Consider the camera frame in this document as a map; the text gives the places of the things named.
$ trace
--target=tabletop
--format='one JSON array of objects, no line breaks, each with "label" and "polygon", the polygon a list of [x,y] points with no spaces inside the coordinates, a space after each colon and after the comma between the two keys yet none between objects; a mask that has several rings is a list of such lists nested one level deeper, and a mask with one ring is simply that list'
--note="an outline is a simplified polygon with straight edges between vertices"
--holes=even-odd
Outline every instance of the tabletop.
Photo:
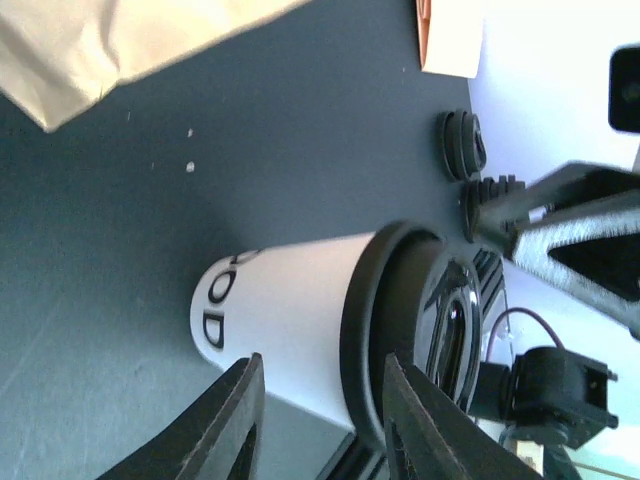
[{"label": "tabletop", "polygon": [[[0,98],[0,478],[91,479],[220,374],[191,294],[248,249],[423,222],[464,245],[408,1],[315,0],[44,134]],[[260,479],[314,478],[344,432],[269,400]]]}]

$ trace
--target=paper bag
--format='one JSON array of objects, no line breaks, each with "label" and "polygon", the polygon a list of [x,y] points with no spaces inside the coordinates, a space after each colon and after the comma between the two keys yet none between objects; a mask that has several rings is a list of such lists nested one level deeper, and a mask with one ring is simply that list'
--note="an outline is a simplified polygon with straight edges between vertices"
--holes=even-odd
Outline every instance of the paper bag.
[{"label": "paper bag", "polygon": [[481,0],[416,0],[423,72],[474,78],[482,47]]},{"label": "paper bag", "polygon": [[132,82],[306,0],[3,0],[0,89],[53,131]]}]

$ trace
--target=cable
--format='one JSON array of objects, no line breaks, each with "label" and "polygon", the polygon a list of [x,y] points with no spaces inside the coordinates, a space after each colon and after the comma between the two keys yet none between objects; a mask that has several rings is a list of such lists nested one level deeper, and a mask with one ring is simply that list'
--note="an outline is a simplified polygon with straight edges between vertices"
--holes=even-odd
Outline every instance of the cable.
[{"label": "cable", "polygon": [[553,331],[553,328],[551,328],[551,325],[549,325],[544,318],[542,318],[540,315],[538,315],[533,310],[529,310],[528,308],[511,307],[511,308],[507,308],[504,312],[502,312],[500,315],[498,315],[498,318],[496,319],[496,322],[493,324],[493,327],[491,328],[491,334],[489,335],[489,344],[487,345],[487,356],[486,356],[485,361],[488,362],[489,358],[491,358],[491,352],[493,350],[493,344],[496,341],[496,336],[498,334],[498,328],[500,327],[500,324],[502,323],[502,321],[510,313],[524,313],[525,315],[529,315],[536,322],[538,322],[542,326],[542,328],[545,329],[545,331],[549,334],[549,336],[553,340],[553,343],[556,344],[556,347],[564,349],[564,344],[562,343],[562,340],[560,340],[560,337],[558,337],[556,332]]}]

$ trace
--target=black camera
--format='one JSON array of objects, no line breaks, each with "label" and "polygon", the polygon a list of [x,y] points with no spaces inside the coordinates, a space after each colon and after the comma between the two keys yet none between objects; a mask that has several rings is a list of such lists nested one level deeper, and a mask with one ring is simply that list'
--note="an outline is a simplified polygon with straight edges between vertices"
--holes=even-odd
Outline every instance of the black camera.
[{"label": "black camera", "polygon": [[640,46],[620,48],[611,57],[609,125],[640,133]]}]

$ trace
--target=table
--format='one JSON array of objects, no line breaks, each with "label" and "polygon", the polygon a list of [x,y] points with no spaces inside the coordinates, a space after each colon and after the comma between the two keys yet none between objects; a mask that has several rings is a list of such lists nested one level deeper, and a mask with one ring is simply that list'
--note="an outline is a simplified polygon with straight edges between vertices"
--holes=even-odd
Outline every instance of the table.
[{"label": "table", "polygon": [[[400,218],[464,244],[435,124],[467,82],[419,71],[414,15],[316,0],[52,135],[0,99],[0,478],[95,478],[217,378],[189,332],[217,259]],[[344,435],[265,422],[260,479],[314,478]]]}]

